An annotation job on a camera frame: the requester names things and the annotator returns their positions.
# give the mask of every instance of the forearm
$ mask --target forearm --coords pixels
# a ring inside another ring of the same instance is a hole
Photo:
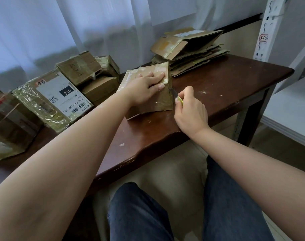
[[[36,238],[31,232],[38,240],[62,236],[129,108],[122,91],[114,94],[4,180],[0,230],[9,227],[12,235],[24,240]]]
[[[305,172],[211,129],[198,143],[293,240],[305,240]]]

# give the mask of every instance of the fingernail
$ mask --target fingernail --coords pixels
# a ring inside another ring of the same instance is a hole
[[[164,84],[160,84],[160,85],[158,85],[158,89],[159,89],[159,90],[163,89],[164,87],[165,87],[165,85],[164,85]]]

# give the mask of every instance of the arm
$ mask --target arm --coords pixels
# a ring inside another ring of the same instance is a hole
[[[0,240],[61,240],[124,115],[164,85],[136,78],[36,152],[0,184]]]
[[[305,172],[213,131],[205,106],[186,87],[175,120],[292,239],[305,240]]]

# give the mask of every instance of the barcode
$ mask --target barcode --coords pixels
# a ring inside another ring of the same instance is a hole
[[[75,109],[73,109],[71,112],[75,113],[77,112],[80,108],[84,107],[86,105],[86,102],[82,102],[80,105],[78,105]]]
[[[55,96],[53,96],[53,97],[49,98],[49,101],[52,103],[55,103],[56,101],[58,101],[58,99]]]

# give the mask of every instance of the jeans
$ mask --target jeans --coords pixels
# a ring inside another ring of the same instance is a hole
[[[210,156],[207,168],[203,240],[274,241],[253,199]],[[111,241],[174,240],[167,211],[134,182],[117,190],[108,221]]]

